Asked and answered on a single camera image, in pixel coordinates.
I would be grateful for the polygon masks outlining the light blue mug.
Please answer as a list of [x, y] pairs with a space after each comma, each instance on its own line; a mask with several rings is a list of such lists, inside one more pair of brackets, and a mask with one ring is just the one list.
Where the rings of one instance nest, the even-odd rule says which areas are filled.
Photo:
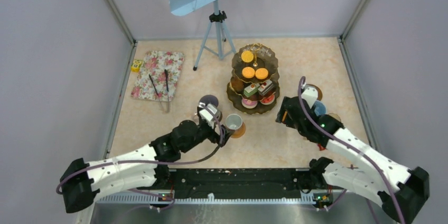
[[319, 100], [316, 100], [315, 103], [313, 104], [313, 110], [317, 116], [322, 116], [326, 114], [326, 106], [324, 105], [323, 102]]

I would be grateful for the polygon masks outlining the orange sprinkled donut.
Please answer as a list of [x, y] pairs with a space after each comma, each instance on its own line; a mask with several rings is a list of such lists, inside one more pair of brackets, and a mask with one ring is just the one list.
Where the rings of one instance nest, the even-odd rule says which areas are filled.
[[270, 96], [267, 96], [267, 97], [264, 97], [261, 101], [260, 101], [260, 103], [262, 104], [262, 105], [270, 105], [270, 104], [272, 104], [273, 102], [275, 101], [275, 94], [272, 94], [272, 95], [270, 95]]

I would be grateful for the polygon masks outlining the large wooden saucer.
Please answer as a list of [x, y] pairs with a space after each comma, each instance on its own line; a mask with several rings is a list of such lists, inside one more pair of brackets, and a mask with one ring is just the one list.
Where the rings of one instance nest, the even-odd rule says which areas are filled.
[[310, 87], [310, 88], [313, 88], [313, 89], [315, 89], [317, 91], [317, 93], [318, 93], [317, 100], [321, 101], [322, 98], [323, 98], [322, 90], [318, 86], [316, 86], [314, 84], [307, 84], [307, 86]]

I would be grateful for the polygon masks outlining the pink patterned mug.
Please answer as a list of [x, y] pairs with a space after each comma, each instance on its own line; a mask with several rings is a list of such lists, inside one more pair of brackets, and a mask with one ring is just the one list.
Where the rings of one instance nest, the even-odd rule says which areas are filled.
[[225, 126], [232, 131], [238, 131], [243, 125], [243, 119], [238, 114], [230, 114], [225, 119]]

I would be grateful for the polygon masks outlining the light brown round coaster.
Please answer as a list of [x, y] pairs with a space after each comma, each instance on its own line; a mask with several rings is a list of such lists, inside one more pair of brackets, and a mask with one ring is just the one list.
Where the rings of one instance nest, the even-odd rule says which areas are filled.
[[231, 138], [241, 138], [246, 132], [246, 125], [244, 122], [241, 123], [241, 126], [235, 130], [233, 130], [233, 134]]

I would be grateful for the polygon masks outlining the brown white layered cake slice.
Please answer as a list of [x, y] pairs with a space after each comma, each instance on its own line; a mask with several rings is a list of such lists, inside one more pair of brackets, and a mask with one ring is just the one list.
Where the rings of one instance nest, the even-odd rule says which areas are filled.
[[276, 85], [271, 80], [266, 80], [260, 84], [258, 88], [258, 93], [260, 96], [266, 96], [270, 92], [273, 92], [276, 89]]

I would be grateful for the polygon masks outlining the orange small mug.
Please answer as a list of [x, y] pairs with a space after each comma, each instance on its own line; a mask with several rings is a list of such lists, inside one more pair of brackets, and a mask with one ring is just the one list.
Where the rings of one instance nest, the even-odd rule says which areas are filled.
[[329, 116], [333, 117], [335, 120], [342, 122], [341, 117], [336, 113], [328, 113]]

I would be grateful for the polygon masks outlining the pink frosted donut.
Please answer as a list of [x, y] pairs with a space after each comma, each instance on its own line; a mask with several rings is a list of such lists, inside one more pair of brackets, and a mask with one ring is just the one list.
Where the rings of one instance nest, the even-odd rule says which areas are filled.
[[241, 104], [247, 109], [253, 109], [258, 105], [258, 101], [243, 98], [241, 100]]

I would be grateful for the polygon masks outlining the yellow round biscuit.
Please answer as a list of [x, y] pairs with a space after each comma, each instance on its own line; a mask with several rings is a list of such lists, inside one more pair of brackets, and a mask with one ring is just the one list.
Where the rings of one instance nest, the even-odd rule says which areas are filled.
[[240, 55], [242, 62], [250, 63], [254, 60], [255, 56], [251, 50], [243, 51]]
[[258, 80], [264, 80], [269, 76], [269, 71], [266, 68], [258, 68], [255, 70], [255, 77]]
[[241, 70], [241, 75], [246, 79], [251, 79], [255, 76], [255, 69], [252, 67], [244, 67]]

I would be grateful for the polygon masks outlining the green layered cake slice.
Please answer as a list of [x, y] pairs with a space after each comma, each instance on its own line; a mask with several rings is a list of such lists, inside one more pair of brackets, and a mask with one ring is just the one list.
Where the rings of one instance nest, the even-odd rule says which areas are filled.
[[258, 100], [258, 89], [260, 87], [259, 83], [251, 83], [244, 88], [243, 96], [247, 99]]

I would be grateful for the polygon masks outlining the round golden bun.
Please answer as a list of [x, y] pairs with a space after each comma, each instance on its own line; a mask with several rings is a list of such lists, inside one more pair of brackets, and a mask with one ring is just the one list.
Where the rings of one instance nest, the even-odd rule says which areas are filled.
[[230, 85], [235, 92], [242, 92], [245, 88], [244, 82], [238, 77], [232, 77], [230, 80]]

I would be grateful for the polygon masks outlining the black orange round coaster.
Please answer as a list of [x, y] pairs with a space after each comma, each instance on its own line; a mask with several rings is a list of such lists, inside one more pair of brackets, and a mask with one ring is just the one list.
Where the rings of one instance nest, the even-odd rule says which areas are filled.
[[284, 124], [286, 119], [287, 119], [287, 110], [279, 111], [279, 113], [277, 114], [277, 122]]

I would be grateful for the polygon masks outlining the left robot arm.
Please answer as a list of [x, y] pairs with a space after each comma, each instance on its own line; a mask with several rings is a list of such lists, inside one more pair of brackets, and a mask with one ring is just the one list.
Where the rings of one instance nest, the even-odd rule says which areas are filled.
[[232, 134], [224, 125], [184, 120], [170, 133], [128, 153], [92, 162], [73, 160], [60, 178], [57, 194], [63, 197], [66, 213], [76, 213], [118, 192], [162, 189], [170, 180], [168, 165], [180, 165], [183, 153], [206, 139], [221, 148]]

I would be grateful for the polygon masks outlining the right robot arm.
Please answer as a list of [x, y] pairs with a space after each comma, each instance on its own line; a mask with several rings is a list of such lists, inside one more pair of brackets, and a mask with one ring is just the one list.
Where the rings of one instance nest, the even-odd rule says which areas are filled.
[[321, 157], [310, 162], [310, 182], [316, 188], [336, 186], [379, 205], [398, 223], [412, 223], [430, 196], [429, 173], [413, 169], [382, 155], [364, 143], [342, 122], [317, 116], [299, 97], [284, 97], [276, 122], [296, 129], [312, 143], [349, 159], [358, 171]]

